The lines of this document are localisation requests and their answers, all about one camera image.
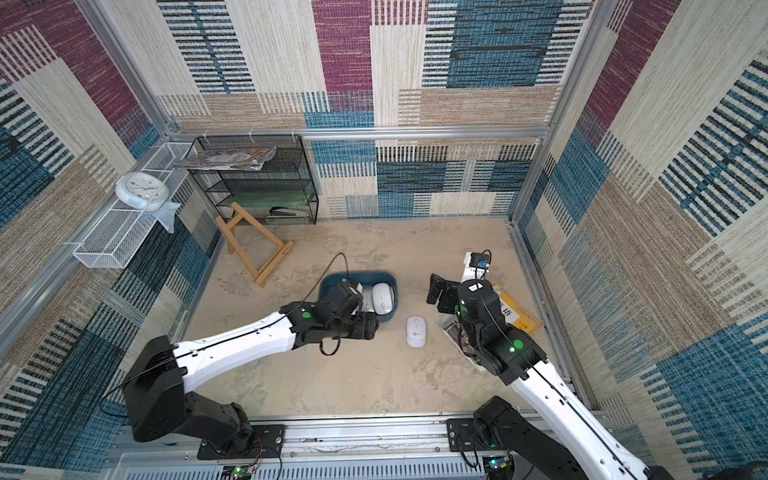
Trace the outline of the teal storage box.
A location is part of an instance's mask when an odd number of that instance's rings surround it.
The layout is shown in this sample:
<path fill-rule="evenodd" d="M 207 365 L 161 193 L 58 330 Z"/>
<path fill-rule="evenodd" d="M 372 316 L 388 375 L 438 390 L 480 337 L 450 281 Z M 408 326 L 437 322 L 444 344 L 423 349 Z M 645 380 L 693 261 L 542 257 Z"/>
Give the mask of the teal storage box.
<path fill-rule="evenodd" d="M 397 280 L 388 271 L 357 270 L 338 272 L 327 275 L 320 283 L 318 297 L 323 297 L 342 279 L 360 285 L 358 291 L 363 295 L 363 308 L 373 312 L 380 323 L 390 321 L 398 307 Z"/>

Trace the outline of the white mouse with logo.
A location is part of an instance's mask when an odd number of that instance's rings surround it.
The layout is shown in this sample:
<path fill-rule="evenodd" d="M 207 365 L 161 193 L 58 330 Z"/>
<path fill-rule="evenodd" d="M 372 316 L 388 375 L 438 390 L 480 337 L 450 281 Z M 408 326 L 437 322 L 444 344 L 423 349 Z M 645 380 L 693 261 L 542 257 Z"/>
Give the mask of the white mouse with logo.
<path fill-rule="evenodd" d="M 427 343 L 427 323 L 421 316 L 411 316 L 406 321 L 406 342 L 412 348 L 423 348 Z"/>

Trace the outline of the silver grey mouse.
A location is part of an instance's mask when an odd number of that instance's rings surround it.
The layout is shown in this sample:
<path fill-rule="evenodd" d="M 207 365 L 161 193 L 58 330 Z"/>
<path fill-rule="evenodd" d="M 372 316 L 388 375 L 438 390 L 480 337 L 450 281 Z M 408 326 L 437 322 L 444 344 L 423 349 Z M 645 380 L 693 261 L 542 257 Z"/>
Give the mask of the silver grey mouse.
<path fill-rule="evenodd" d="M 364 312 L 374 312 L 374 302 L 373 302 L 373 287 L 371 285 L 358 285 L 358 291 L 361 293 L 362 296 L 362 304 L 361 304 L 361 311 Z"/>

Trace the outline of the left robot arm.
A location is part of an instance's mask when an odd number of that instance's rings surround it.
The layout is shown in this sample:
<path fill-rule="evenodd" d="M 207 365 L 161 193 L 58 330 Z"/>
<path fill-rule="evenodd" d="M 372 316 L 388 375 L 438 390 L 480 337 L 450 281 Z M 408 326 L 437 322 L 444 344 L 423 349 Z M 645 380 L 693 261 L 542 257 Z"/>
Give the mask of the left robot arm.
<path fill-rule="evenodd" d="M 145 443 L 180 434 L 229 457 L 243 454 L 254 439 L 244 409 L 201 396 L 197 387 L 263 357 L 326 339 L 371 340 L 378 326 L 376 315 L 363 308 L 357 282 L 343 280 L 315 302 L 292 302 L 218 335 L 176 344 L 156 337 L 139 353 L 122 386 L 132 436 Z"/>

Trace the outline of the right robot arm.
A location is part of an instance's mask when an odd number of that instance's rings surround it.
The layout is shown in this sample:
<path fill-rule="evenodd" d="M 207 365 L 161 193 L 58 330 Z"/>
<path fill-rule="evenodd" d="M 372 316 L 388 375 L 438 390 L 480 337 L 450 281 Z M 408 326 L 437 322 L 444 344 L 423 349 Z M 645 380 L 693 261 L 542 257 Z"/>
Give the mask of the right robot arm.
<path fill-rule="evenodd" d="M 533 427 L 508 402 L 492 397 L 473 414 L 487 446 L 517 453 L 549 479 L 668 479 L 624 447 L 565 385 L 544 350 L 505 320 L 486 279 L 449 281 L 433 274 L 427 301 L 456 315 L 474 355 L 488 372 L 532 406 L 551 433 Z"/>

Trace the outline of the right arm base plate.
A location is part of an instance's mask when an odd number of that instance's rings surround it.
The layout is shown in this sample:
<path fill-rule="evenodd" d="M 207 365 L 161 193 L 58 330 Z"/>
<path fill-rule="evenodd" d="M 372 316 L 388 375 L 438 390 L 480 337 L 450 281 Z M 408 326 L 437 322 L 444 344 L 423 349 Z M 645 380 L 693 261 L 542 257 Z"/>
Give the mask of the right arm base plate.
<path fill-rule="evenodd" d="M 445 421 L 449 449 L 454 453 L 473 451 L 513 451 L 524 443 L 523 436 L 509 429 L 478 427 L 470 418 Z"/>

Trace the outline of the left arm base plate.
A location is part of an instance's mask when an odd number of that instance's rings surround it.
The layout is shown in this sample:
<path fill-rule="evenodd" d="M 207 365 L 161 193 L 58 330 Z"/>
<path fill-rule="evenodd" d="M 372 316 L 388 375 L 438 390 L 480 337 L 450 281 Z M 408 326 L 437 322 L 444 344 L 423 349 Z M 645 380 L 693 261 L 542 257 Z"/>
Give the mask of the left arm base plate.
<path fill-rule="evenodd" d="M 197 451 L 198 460 L 235 460 L 278 458 L 282 452 L 287 426 L 284 424 L 252 425 L 248 437 L 233 440 L 222 447 L 202 441 Z"/>

